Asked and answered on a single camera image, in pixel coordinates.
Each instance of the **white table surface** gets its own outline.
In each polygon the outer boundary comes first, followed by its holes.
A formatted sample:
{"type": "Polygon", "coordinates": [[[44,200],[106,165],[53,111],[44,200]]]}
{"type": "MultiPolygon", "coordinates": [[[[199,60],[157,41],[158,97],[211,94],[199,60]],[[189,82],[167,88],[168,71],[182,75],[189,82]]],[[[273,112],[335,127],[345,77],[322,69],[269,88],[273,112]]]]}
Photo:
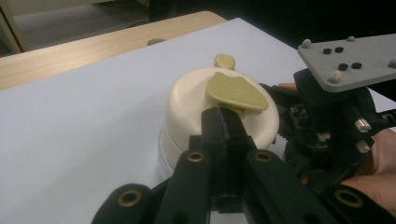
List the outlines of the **white table surface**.
{"type": "Polygon", "coordinates": [[[90,223],[117,187],[155,187],[167,93],[218,53],[268,85],[305,68],[296,49],[236,19],[0,91],[0,223],[90,223]]]}

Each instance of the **human hand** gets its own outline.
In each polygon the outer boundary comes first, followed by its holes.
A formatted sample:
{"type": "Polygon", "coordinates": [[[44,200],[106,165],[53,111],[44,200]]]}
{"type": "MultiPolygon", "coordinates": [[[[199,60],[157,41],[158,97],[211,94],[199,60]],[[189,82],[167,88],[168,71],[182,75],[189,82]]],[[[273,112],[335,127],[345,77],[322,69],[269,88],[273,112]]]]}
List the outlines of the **human hand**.
{"type": "MultiPolygon", "coordinates": [[[[294,83],[279,87],[297,91],[294,83]]],[[[366,162],[354,177],[341,182],[357,189],[396,216],[396,133],[390,129],[373,136],[375,140],[366,162]]]]}

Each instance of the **cream plastic object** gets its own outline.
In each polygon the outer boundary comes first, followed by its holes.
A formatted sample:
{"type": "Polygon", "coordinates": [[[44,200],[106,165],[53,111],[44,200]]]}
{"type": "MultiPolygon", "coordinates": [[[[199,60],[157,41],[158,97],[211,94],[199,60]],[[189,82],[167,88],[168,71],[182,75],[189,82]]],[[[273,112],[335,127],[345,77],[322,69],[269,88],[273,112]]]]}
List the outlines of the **cream plastic object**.
{"type": "Polygon", "coordinates": [[[241,120],[251,135],[257,148],[268,148],[276,138],[279,116],[271,96],[257,82],[235,72],[220,67],[208,67],[190,71],[180,77],[170,90],[164,125],[160,134],[160,156],[163,166],[159,173],[163,178],[169,177],[177,164],[180,154],[188,149],[190,135],[201,134],[201,113],[215,105],[205,98],[208,80],[216,73],[229,77],[243,77],[255,87],[268,101],[268,107],[259,115],[241,116],[241,120]]]}

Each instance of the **wooden table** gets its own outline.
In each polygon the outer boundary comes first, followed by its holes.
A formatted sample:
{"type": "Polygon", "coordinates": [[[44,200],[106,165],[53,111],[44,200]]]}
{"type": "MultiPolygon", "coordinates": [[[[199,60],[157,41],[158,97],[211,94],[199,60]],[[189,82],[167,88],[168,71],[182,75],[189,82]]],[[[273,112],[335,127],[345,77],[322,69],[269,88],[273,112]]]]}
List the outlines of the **wooden table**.
{"type": "Polygon", "coordinates": [[[171,39],[224,21],[203,11],[0,58],[0,91],[144,48],[153,38],[171,39]]]}

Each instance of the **gray metal plate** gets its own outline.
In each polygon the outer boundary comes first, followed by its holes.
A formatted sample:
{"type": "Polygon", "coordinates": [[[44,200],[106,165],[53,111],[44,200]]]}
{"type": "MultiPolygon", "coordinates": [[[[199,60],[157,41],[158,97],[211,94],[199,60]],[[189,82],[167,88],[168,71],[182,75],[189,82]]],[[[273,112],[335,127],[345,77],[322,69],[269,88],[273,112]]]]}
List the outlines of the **gray metal plate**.
{"type": "Polygon", "coordinates": [[[298,52],[325,91],[347,91],[396,78],[396,68],[389,66],[396,59],[396,34],[312,43],[307,49],[301,45],[298,52]],[[338,47],[343,52],[335,52],[338,47]],[[332,52],[324,54],[324,49],[332,52]],[[338,68],[340,63],[347,64],[345,71],[338,68]],[[352,68],[353,63],[361,63],[361,68],[352,68]],[[337,83],[329,81],[333,71],[341,72],[337,83]]]}

